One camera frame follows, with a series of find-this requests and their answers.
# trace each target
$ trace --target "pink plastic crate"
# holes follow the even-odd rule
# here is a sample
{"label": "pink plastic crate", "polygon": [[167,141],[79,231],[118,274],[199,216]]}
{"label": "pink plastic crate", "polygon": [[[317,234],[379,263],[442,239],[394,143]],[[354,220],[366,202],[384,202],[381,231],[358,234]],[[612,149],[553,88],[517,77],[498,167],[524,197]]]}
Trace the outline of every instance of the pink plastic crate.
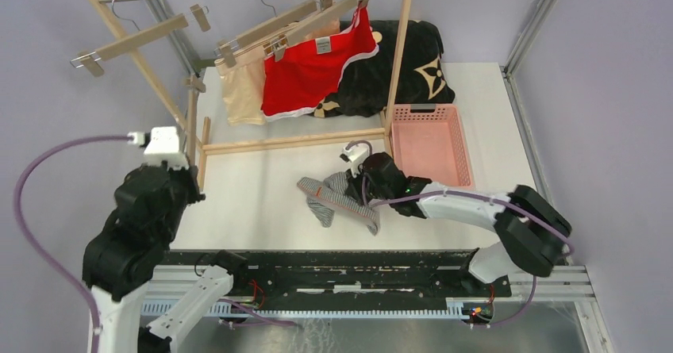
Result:
{"label": "pink plastic crate", "polygon": [[395,164],[405,175],[474,187],[456,106],[395,105],[392,137]]}

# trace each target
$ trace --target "gray wall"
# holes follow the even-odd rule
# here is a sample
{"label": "gray wall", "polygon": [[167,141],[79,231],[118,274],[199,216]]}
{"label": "gray wall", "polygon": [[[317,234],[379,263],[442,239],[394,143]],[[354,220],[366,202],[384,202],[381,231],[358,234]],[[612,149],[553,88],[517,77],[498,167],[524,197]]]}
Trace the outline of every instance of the gray wall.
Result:
{"label": "gray wall", "polygon": [[[278,13],[299,0],[265,0]],[[212,57],[217,41],[273,16],[260,0],[169,0],[176,10],[200,3],[210,9],[214,32],[189,31],[202,56]],[[397,20],[402,0],[371,0],[370,18]],[[536,0],[413,0],[411,18],[437,25],[444,39],[444,62],[505,63]]]}
{"label": "gray wall", "polygon": [[673,0],[559,0],[516,80],[618,352],[671,351]]}
{"label": "gray wall", "polygon": [[[143,4],[133,10],[141,26],[151,23]],[[128,56],[103,63],[106,74],[98,79],[71,68],[78,51],[113,39],[86,0],[0,0],[0,23],[0,351],[84,352],[85,303],[20,237],[11,212],[14,183],[58,143],[171,125],[171,117]],[[182,72],[170,46],[157,42],[144,52],[177,95]],[[114,188],[140,161],[123,143],[77,148],[48,160],[29,180],[27,221],[76,276],[87,241],[114,206]]]}

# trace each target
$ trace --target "red garment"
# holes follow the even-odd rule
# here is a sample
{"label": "red garment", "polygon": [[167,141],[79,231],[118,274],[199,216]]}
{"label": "red garment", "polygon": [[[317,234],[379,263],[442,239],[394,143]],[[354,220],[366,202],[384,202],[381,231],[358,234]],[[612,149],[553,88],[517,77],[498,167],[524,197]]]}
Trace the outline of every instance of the red garment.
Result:
{"label": "red garment", "polygon": [[337,92],[350,63],[379,52],[367,8],[356,10],[351,26],[329,40],[332,51],[325,54],[318,54],[318,45],[325,42],[319,38],[288,48],[278,62],[274,56],[264,61],[262,112],[267,121],[312,113],[328,94]]}

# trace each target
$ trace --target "wooden clothes rack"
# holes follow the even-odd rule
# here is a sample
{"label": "wooden clothes rack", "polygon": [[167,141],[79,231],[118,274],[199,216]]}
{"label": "wooden clothes rack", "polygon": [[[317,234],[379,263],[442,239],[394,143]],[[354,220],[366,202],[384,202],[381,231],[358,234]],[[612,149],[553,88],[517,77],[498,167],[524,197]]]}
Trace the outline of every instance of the wooden clothes rack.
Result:
{"label": "wooden clothes rack", "polygon": [[[120,40],[127,36],[127,32],[124,30],[124,27],[121,25],[119,19],[114,16],[112,10],[103,3],[105,0],[88,0],[89,3],[96,9],[98,14],[102,17],[103,21],[110,29],[110,32],[115,36],[117,40]],[[206,171],[206,159],[209,155],[221,155],[227,153],[236,153],[236,152],[253,152],[253,151],[264,151],[271,149],[279,148],[292,148],[292,147],[305,147],[311,145],[321,145],[321,144],[333,144],[333,143],[344,143],[352,140],[364,139],[364,140],[384,140],[386,145],[386,150],[388,153],[392,154],[392,148],[390,144],[390,131],[392,127],[392,121],[394,116],[394,104],[395,96],[397,94],[398,84],[399,84],[399,75],[402,67],[402,54],[404,52],[404,43],[406,41],[406,30],[409,21],[409,13],[411,9],[411,0],[402,0],[402,10],[400,12],[399,28],[398,28],[398,38],[395,45],[395,54],[393,59],[393,73],[390,81],[390,93],[388,95],[387,108],[381,112],[381,127],[375,129],[361,129],[356,131],[348,132],[335,132],[335,133],[323,133],[307,136],[295,136],[287,138],[275,138],[275,139],[266,139],[266,140],[251,140],[244,142],[236,143],[225,143],[225,144],[211,144],[210,143],[210,122],[211,120],[208,117],[205,117],[203,122],[203,132],[202,136],[199,139],[196,137],[194,130],[188,132],[188,137],[193,138],[190,142],[190,145],[195,145],[199,151],[200,161],[199,166],[199,185],[203,188],[205,171]],[[171,113],[175,122],[183,129],[188,130],[188,125],[193,126],[193,119],[190,120],[190,124],[187,124],[187,119],[180,112],[179,107],[175,104],[175,101],[171,97],[170,93],[166,87],[162,84],[159,77],[149,66],[148,61],[144,58],[140,50],[136,49],[129,53],[133,62],[140,70],[140,73],[147,79],[150,87],[156,92],[157,96],[161,100],[164,106]],[[194,109],[194,99],[191,98],[190,109]]]}

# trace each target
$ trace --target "white label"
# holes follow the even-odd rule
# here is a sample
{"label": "white label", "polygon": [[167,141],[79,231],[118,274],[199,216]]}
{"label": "white label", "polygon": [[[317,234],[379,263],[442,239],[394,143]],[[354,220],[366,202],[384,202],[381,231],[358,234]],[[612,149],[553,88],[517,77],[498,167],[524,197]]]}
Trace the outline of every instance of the white label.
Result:
{"label": "white label", "polygon": [[332,51],[332,40],[329,37],[316,39],[317,54],[325,54]]}

